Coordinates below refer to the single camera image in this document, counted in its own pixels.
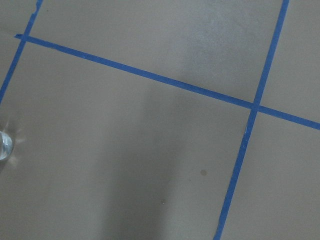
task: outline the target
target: blue tape strip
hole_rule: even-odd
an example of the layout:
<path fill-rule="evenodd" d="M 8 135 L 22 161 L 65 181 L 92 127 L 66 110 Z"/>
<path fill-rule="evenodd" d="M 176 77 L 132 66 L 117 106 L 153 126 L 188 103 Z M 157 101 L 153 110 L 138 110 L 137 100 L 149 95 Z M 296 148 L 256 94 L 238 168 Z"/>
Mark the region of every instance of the blue tape strip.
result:
<path fill-rule="evenodd" d="M 274 110 L 272 108 L 268 108 L 265 106 L 259 106 L 258 111 L 261 113 L 264 113 L 264 114 L 268 114 L 268 115 L 280 118 L 280 119 L 294 122 L 296 124 L 304 125 L 309 128 L 320 130 L 320 123 L 315 122 L 315 121 L 311 121 L 311 120 L 308 120 L 308 119 L 305 119 L 302 117 L 298 117 L 298 116 L 291 115 L 291 114 L 288 114 L 288 113 L 285 113 L 282 111 Z"/>
<path fill-rule="evenodd" d="M 1 86 L 1 89 L 0 89 L 0 104 L 4 98 L 4 95 L 6 93 L 6 90 L 8 88 L 8 85 L 9 85 L 9 82 L 14 74 L 14 71 L 16 69 L 16 66 L 18 64 L 18 61 L 20 59 L 20 56 L 22 54 L 22 51 L 24 50 L 24 47 L 26 45 L 26 37 L 30 34 L 30 31 L 35 23 L 35 20 L 36 20 L 36 17 L 38 15 L 38 12 L 39 12 L 39 9 L 41 7 L 41 4 L 42 4 L 43 0 L 38 0 L 36 2 L 36 10 L 35 12 L 30 16 L 30 19 L 29 19 L 29 22 L 28 24 L 26 25 L 26 28 L 24 30 L 24 33 L 23 35 L 21 35 L 21 41 L 19 43 L 19 46 L 15 52 L 15 55 L 13 57 L 13 60 L 11 62 L 11 65 L 9 67 L 9 70 L 4 78 L 4 81 L 2 83 L 2 86 Z"/>
<path fill-rule="evenodd" d="M 17 34 L 15 37 L 18 39 L 21 39 L 22 35 Z M 122 70 L 122 71 L 125 71 L 128 73 L 132 73 L 135 75 L 139 75 L 141 77 L 152 79 L 152 80 L 155 80 L 155 81 L 158 81 L 161 83 L 165 83 L 165 84 L 168 84 L 171 86 L 175 86 L 175 87 L 178 87 L 178 88 L 181 88 L 184 90 L 188 90 L 193 93 L 205 95 L 205 96 L 208 96 L 208 97 L 211 97 L 214 99 L 218 99 L 218 100 L 221 100 L 221 101 L 224 101 L 227 103 L 235 104 L 235 105 L 247 108 L 247 109 L 251 109 L 251 107 L 252 107 L 252 103 L 248 102 L 248 101 L 244 101 L 244 100 L 232 97 L 232 96 L 218 93 L 216 91 L 211 91 L 211 90 L 208 90 L 208 89 L 205 89 L 202 87 L 194 86 L 194 85 L 182 82 L 182 81 L 174 80 L 169 77 L 161 76 L 161 75 L 158 75 L 158 74 L 155 74 L 152 72 L 148 72 L 145 70 L 141 70 L 141 69 L 138 69 L 138 68 L 135 68 L 132 66 L 128 66 L 128 65 L 125 65 L 125 64 L 122 64 L 119 62 L 111 61 L 111 60 L 108 60 L 108 59 L 105 59 L 105 58 L 102 58 L 99 56 L 85 53 L 83 51 L 78 51 L 78 50 L 75 50 L 75 49 L 72 49 L 72 48 L 69 48 L 66 46 L 61 46 L 61 45 L 58 45 L 58 44 L 55 44 L 55 43 L 52 43 L 49 41 L 41 40 L 39 38 L 28 36 L 25 38 L 25 40 L 30 43 L 34 43 L 34 44 L 37 44 L 40 46 L 55 49 L 55 50 L 58 50 L 60 52 L 66 53 L 66 54 L 70 54 L 70 55 L 73 55 L 73 56 L 76 56 L 76 57 L 79 57 L 82 59 L 86 59 L 86 60 L 89 60 L 92 62 L 103 64 L 103 65 L 106 65 L 106 66 L 109 66 L 109 67 L 112 67 L 115 69 L 119 69 L 119 70 Z"/>
<path fill-rule="evenodd" d="M 246 130 L 245 133 L 243 135 L 242 141 L 241 141 L 241 145 L 240 145 L 240 149 L 234 164 L 234 168 L 233 168 L 233 173 L 231 176 L 231 180 L 228 186 L 228 189 L 226 191 L 226 195 L 224 198 L 224 202 L 223 202 L 223 206 L 222 206 L 222 210 L 220 213 L 220 217 L 219 217 L 219 222 L 218 222 L 218 226 L 215 232 L 215 235 L 213 237 L 213 240 L 220 240 L 222 232 L 224 230 L 224 226 L 227 220 L 227 216 L 228 216 L 228 212 L 230 209 L 230 205 L 231 205 L 231 201 L 236 189 L 236 185 L 237 185 L 237 181 L 239 178 L 239 174 L 240 174 L 240 170 L 241 170 L 241 166 L 242 163 L 244 161 L 244 157 L 247 151 L 247 147 L 248 147 L 248 143 L 250 140 L 250 136 L 255 124 L 255 120 L 257 117 L 257 113 L 258 113 L 258 109 L 259 109 L 259 105 L 264 93 L 264 89 L 266 86 L 266 82 L 268 79 L 268 75 L 269 75 L 269 71 L 270 71 L 270 67 L 275 55 L 275 51 L 277 48 L 277 43 L 280 37 L 280 33 L 281 33 L 281 29 L 285 20 L 285 16 L 286 16 L 286 12 L 288 9 L 288 4 L 289 4 L 289 0 L 283 0 L 282 2 L 282 6 L 280 9 L 280 13 L 278 16 L 278 20 L 275 26 L 275 30 L 272 36 L 272 40 L 271 40 L 271 44 L 269 47 L 269 51 L 264 63 L 264 67 L 263 67 L 263 71 L 261 74 L 261 78 L 260 78 L 260 82 L 254 97 L 254 101 L 253 101 L 253 105 L 252 105 L 252 109 L 250 111 L 250 115 L 248 118 L 248 122 L 246 125 Z"/>

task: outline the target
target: blue line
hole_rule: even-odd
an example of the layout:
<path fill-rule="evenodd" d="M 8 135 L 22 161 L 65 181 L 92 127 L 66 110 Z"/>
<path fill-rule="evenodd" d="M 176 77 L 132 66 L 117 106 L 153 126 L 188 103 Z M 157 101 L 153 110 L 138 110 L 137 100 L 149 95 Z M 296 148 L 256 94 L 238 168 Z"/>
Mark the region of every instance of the blue line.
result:
<path fill-rule="evenodd" d="M 291 115 L 265 106 L 259 106 L 258 111 L 296 124 L 304 125 L 309 128 L 320 130 L 320 123 L 299 116 Z"/>
<path fill-rule="evenodd" d="M 21 39 L 22 35 L 17 34 L 15 37 L 18 39 Z M 55 43 L 52 43 L 49 41 L 41 40 L 39 38 L 28 36 L 25 38 L 25 40 L 27 42 L 30 42 L 33 44 L 37 44 L 37 45 L 44 46 L 47 48 L 55 49 L 55 50 L 58 50 L 62 53 L 70 54 L 70 55 L 73 55 L 73 56 L 76 56 L 76 57 L 79 57 L 82 59 L 86 59 L 86 60 L 89 60 L 92 62 L 103 64 L 103 65 L 106 65 L 106 66 L 109 66 L 109 67 L 112 67 L 115 69 L 119 69 L 119 70 L 122 70 L 122 71 L 125 71 L 128 73 L 131 73 L 131 74 L 135 74 L 135 75 L 138 75 L 141 77 L 145 77 L 145 78 L 152 79 L 152 80 L 155 80 L 155 81 L 158 81 L 161 83 L 175 86 L 175 87 L 178 87 L 178 88 L 181 88 L 181 89 L 193 92 L 193 93 L 201 94 L 201 95 L 208 96 L 208 97 L 211 97 L 214 99 L 218 99 L 218 100 L 221 100 L 221 101 L 224 101 L 227 103 L 235 104 L 235 105 L 247 108 L 247 109 L 251 109 L 251 107 L 252 107 L 252 103 L 248 102 L 248 101 L 244 101 L 244 100 L 241 100 L 241 99 L 238 99 L 238 98 L 235 98 L 232 96 L 228 96 L 228 95 L 216 92 L 216 91 L 211 91 L 211 90 L 208 90 L 208 89 L 205 89 L 202 87 L 194 86 L 194 85 L 182 82 L 182 81 L 174 80 L 169 77 L 165 77 L 165 76 L 161 76 L 161 75 L 158 75 L 158 74 L 155 74 L 152 72 L 141 70 L 141 69 L 138 69 L 138 68 L 135 68 L 132 66 L 128 66 L 128 65 L 116 62 L 116 61 L 111 61 L 109 59 L 105 59 L 105 58 L 95 56 L 95 55 L 92 55 L 89 53 L 78 51 L 78 50 L 75 50 L 75 49 L 72 49 L 72 48 L 69 48 L 66 46 L 61 46 L 61 45 L 58 45 L 58 44 L 55 44 Z"/>
<path fill-rule="evenodd" d="M 14 71 L 16 69 L 16 66 L 18 64 L 18 61 L 20 59 L 20 56 L 22 54 L 22 51 L 24 50 L 24 47 L 26 45 L 26 37 L 30 34 L 30 31 L 35 23 L 35 20 L 36 20 L 36 17 L 38 15 L 38 12 L 39 12 L 39 9 L 41 7 L 41 4 L 42 4 L 43 0 L 38 0 L 36 2 L 36 10 L 35 12 L 30 16 L 30 19 L 29 19 L 29 22 L 28 24 L 26 25 L 25 27 L 25 30 L 24 30 L 24 33 L 23 35 L 21 35 L 21 41 L 19 43 L 19 46 L 15 52 L 15 55 L 13 57 L 13 60 L 11 62 L 11 65 L 9 67 L 9 70 L 4 78 L 4 81 L 2 83 L 2 86 L 1 86 L 1 89 L 0 89 L 0 104 L 4 98 L 4 95 L 6 93 L 6 90 L 8 88 L 8 85 L 9 85 L 9 82 L 14 74 Z"/>
<path fill-rule="evenodd" d="M 224 198 L 224 202 L 223 202 L 223 206 L 222 206 L 222 210 L 220 213 L 220 217 L 219 217 L 219 222 L 218 222 L 218 226 L 215 232 L 215 235 L 213 237 L 213 240 L 220 240 L 221 236 L 222 236 L 222 232 L 224 230 L 224 226 L 227 220 L 227 216 L 228 216 L 228 212 L 230 209 L 230 205 L 231 205 L 231 201 L 236 189 L 236 185 L 237 185 L 237 181 L 239 178 L 239 174 L 240 174 L 240 170 L 241 170 L 241 166 L 242 163 L 244 161 L 244 157 L 247 151 L 247 147 L 248 147 L 248 143 L 250 140 L 250 136 L 255 124 L 255 120 L 257 117 L 257 113 L 258 113 L 258 109 L 259 109 L 259 105 L 264 93 L 264 89 L 266 86 L 266 82 L 268 79 L 268 75 L 269 75 L 269 71 L 270 71 L 270 67 L 275 55 L 275 51 L 277 48 L 277 43 L 280 37 L 280 33 L 281 33 L 281 29 L 285 20 L 285 16 L 286 16 L 286 12 L 288 9 L 288 4 L 289 4 L 289 0 L 283 0 L 282 2 L 282 6 L 281 6 L 281 10 L 278 16 L 278 20 L 274 29 L 274 33 L 272 36 L 272 40 L 271 40 L 271 44 L 269 47 L 269 51 L 268 54 L 266 56 L 266 60 L 264 63 L 264 67 L 263 67 L 263 71 L 261 74 L 261 78 L 260 78 L 260 82 L 254 97 L 254 101 L 253 101 L 253 105 L 252 105 L 252 109 L 250 111 L 250 115 L 248 118 L 248 122 L 246 125 L 246 130 L 245 133 L 243 135 L 242 141 L 241 141 L 241 145 L 239 148 L 239 152 L 238 152 L 238 156 L 236 158 L 235 164 L 234 164 L 234 168 L 233 168 L 233 173 L 231 176 L 231 180 L 228 186 L 228 189 L 226 191 L 226 195 Z"/>

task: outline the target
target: gray floor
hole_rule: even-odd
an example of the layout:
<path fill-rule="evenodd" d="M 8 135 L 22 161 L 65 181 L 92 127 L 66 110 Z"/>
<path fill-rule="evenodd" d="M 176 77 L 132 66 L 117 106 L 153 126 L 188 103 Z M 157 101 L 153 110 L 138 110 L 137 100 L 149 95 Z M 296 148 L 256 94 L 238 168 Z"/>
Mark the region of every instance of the gray floor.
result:
<path fill-rule="evenodd" d="M 0 0 L 5 78 L 34 0 Z M 30 35 L 252 102 L 281 0 L 49 1 Z M 291 0 L 262 105 L 320 122 L 320 3 Z M 0 105 L 2 240 L 211 240 L 250 110 L 27 42 Z M 222 240 L 320 235 L 320 132 L 258 113 Z"/>

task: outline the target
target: round stain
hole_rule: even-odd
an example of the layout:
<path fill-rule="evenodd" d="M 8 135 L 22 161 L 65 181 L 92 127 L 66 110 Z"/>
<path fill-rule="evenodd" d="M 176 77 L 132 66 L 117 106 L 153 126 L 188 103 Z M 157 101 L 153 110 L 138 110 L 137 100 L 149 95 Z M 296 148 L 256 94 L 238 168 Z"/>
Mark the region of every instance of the round stain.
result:
<path fill-rule="evenodd" d="M 202 176 L 206 176 L 206 175 L 207 175 L 207 171 L 204 170 L 204 169 L 202 169 L 202 170 L 200 171 L 200 174 L 201 174 Z"/>

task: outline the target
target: blue tape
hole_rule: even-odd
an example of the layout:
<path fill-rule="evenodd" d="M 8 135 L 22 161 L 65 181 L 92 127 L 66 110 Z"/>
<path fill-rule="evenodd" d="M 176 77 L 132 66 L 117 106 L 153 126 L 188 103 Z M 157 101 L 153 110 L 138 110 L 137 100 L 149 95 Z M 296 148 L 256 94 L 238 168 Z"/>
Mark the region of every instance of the blue tape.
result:
<path fill-rule="evenodd" d="M 294 122 L 296 124 L 304 125 L 309 128 L 320 130 L 320 123 L 311 121 L 302 117 L 298 117 L 282 111 L 274 110 L 272 108 L 265 107 L 265 106 L 259 106 L 258 111 L 264 114 L 268 114 L 268 115 L 280 118 L 280 119 Z"/>
<path fill-rule="evenodd" d="M 22 54 L 22 51 L 24 50 L 24 47 L 26 45 L 26 37 L 30 34 L 30 31 L 35 23 L 36 17 L 38 15 L 39 9 L 41 7 L 43 0 L 38 0 L 36 2 L 36 10 L 35 12 L 30 16 L 30 19 L 28 21 L 28 24 L 26 25 L 26 28 L 24 30 L 23 35 L 21 35 L 21 41 L 19 43 L 19 46 L 14 54 L 13 60 L 11 62 L 11 65 L 9 67 L 9 70 L 4 78 L 4 81 L 2 83 L 1 89 L 0 89 L 0 104 L 4 98 L 4 95 L 6 93 L 6 90 L 8 88 L 9 82 L 14 74 L 14 71 L 16 69 L 16 66 L 19 62 L 20 56 Z"/>
<path fill-rule="evenodd" d="M 233 195 L 234 195 L 234 192 L 236 189 L 237 181 L 239 178 L 241 166 L 242 166 L 242 163 L 245 158 L 245 154 L 247 151 L 250 136 L 251 136 L 254 124 L 255 124 L 256 117 L 257 117 L 259 105 L 260 105 L 260 102 L 261 102 L 261 99 L 262 99 L 262 96 L 264 93 L 264 89 L 265 89 L 266 82 L 268 79 L 271 64 L 272 64 L 272 61 L 273 61 L 273 58 L 274 58 L 274 55 L 276 52 L 281 29 L 282 29 L 282 26 L 283 26 L 283 23 L 285 20 L 285 16 L 286 16 L 286 12 L 288 9 L 288 4 L 289 4 L 289 0 L 282 1 L 282 6 L 280 9 L 278 20 L 277 20 L 277 23 L 276 23 L 276 26 L 274 29 L 274 33 L 272 36 L 269 51 L 268 51 L 268 54 L 265 59 L 265 63 L 264 63 L 263 71 L 262 71 L 261 78 L 259 81 L 259 85 L 258 85 L 256 94 L 255 94 L 255 97 L 254 97 L 252 109 L 250 111 L 250 115 L 249 115 L 248 122 L 246 125 L 246 130 L 245 130 L 245 133 L 244 133 L 242 141 L 241 141 L 240 149 L 239 149 L 239 152 L 238 152 L 235 164 L 234 164 L 233 173 L 231 176 L 231 180 L 230 180 L 228 189 L 226 191 L 226 195 L 224 198 L 224 202 L 223 202 L 220 217 L 219 217 L 218 226 L 217 226 L 215 235 L 213 237 L 213 240 L 220 240 L 222 232 L 224 230 L 224 226 L 225 226 L 225 223 L 227 220 L 231 201 L 232 201 L 232 198 L 233 198 Z"/>
<path fill-rule="evenodd" d="M 18 39 L 21 39 L 22 35 L 17 34 L 15 37 Z M 152 72 L 141 70 L 141 69 L 138 69 L 138 68 L 135 68 L 132 66 L 128 66 L 128 65 L 116 62 L 116 61 L 111 61 L 111 60 L 105 59 L 103 57 L 99 57 L 99 56 L 95 56 L 95 55 L 92 55 L 89 53 L 85 53 L 83 51 L 78 51 L 78 50 L 75 50 L 75 49 L 72 49 L 72 48 L 69 48 L 66 46 L 61 46 L 61 45 L 58 45 L 58 44 L 55 44 L 55 43 L 52 43 L 49 41 L 41 40 L 36 37 L 28 36 L 25 38 L 25 40 L 27 42 L 30 42 L 33 44 L 37 44 L 37 45 L 44 46 L 47 48 L 55 49 L 55 50 L 58 50 L 62 53 L 70 54 L 70 55 L 73 55 L 73 56 L 76 56 L 76 57 L 79 57 L 82 59 L 86 59 L 86 60 L 89 60 L 89 61 L 92 61 L 95 63 L 103 64 L 103 65 L 106 65 L 106 66 L 109 66 L 109 67 L 112 67 L 115 69 L 119 69 L 119 70 L 122 70 L 122 71 L 125 71 L 128 73 L 131 73 L 131 74 L 135 74 L 135 75 L 144 77 L 144 78 L 152 79 L 152 80 L 164 83 L 164 84 L 175 86 L 175 87 L 178 87 L 178 88 L 181 88 L 181 89 L 193 92 L 193 93 L 201 94 L 201 95 L 208 96 L 208 97 L 211 97 L 214 99 L 218 99 L 218 100 L 221 100 L 221 101 L 224 101 L 227 103 L 235 104 L 235 105 L 247 108 L 247 109 L 251 109 L 251 107 L 252 107 L 252 103 L 248 102 L 248 101 L 244 101 L 244 100 L 232 97 L 232 96 L 218 93 L 216 91 L 211 91 L 211 90 L 208 90 L 208 89 L 205 89 L 202 87 L 194 86 L 194 85 L 182 82 L 182 81 L 174 80 L 169 77 L 165 77 L 165 76 L 161 76 L 161 75 L 158 75 L 158 74 L 155 74 Z"/>

